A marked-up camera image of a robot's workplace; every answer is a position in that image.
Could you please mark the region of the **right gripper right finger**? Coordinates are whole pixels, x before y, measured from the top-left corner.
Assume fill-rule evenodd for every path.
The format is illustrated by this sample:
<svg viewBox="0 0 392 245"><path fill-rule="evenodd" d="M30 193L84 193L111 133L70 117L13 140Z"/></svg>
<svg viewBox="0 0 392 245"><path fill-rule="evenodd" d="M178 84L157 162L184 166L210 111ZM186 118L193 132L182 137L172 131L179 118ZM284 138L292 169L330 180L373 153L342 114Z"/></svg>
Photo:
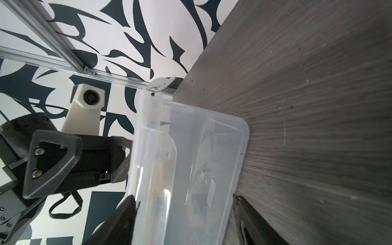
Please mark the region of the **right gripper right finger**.
<svg viewBox="0 0 392 245"><path fill-rule="evenodd" d="M241 245L288 245L243 196L233 194L233 210Z"/></svg>

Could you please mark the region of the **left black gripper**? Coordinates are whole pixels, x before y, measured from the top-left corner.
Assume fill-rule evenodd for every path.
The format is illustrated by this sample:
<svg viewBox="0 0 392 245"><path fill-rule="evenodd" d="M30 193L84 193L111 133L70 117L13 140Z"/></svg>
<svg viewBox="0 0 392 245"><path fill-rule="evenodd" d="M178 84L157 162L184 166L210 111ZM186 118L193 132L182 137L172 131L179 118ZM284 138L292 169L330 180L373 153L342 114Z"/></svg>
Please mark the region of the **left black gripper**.
<svg viewBox="0 0 392 245"><path fill-rule="evenodd" d="M25 199L74 192L128 175L132 141L124 137L71 135L58 131L45 113L1 125L1 158Z"/></svg>

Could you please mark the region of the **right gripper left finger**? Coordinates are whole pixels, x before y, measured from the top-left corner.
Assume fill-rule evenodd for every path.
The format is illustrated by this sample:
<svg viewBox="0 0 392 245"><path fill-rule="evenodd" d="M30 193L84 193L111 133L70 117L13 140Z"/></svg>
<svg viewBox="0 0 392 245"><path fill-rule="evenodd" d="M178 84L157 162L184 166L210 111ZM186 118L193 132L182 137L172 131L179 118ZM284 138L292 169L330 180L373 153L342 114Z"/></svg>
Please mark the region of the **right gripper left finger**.
<svg viewBox="0 0 392 245"><path fill-rule="evenodd" d="M131 245L139 206L133 195L127 196L83 245Z"/></svg>

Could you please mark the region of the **tall rectangular clear lunch box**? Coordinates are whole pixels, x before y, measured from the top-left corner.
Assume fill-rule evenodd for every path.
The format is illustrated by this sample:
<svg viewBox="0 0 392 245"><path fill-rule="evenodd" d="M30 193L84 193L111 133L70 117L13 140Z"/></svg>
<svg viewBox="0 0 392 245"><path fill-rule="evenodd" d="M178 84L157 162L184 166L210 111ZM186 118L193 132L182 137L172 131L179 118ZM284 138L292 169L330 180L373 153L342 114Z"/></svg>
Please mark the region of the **tall rectangular clear lunch box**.
<svg viewBox="0 0 392 245"><path fill-rule="evenodd" d="M137 97L127 192L134 245L220 245L250 131L234 115L174 102L158 78Z"/></svg>

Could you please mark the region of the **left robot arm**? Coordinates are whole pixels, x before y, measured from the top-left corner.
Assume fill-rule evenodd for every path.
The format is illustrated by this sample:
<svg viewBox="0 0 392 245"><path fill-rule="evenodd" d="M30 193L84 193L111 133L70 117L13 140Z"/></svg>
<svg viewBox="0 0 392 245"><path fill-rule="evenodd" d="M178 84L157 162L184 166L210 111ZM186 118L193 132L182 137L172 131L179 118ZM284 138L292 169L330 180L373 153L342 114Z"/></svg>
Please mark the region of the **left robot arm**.
<svg viewBox="0 0 392 245"><path fill-rule="evenodd" d="M28 114L1 125L1 160L9 181L1 186L1 244L14 245L39 215L48 196L72 197L81 212L79 190L125 180L133 142L124 137L59 132L45 113Z"/></svg>

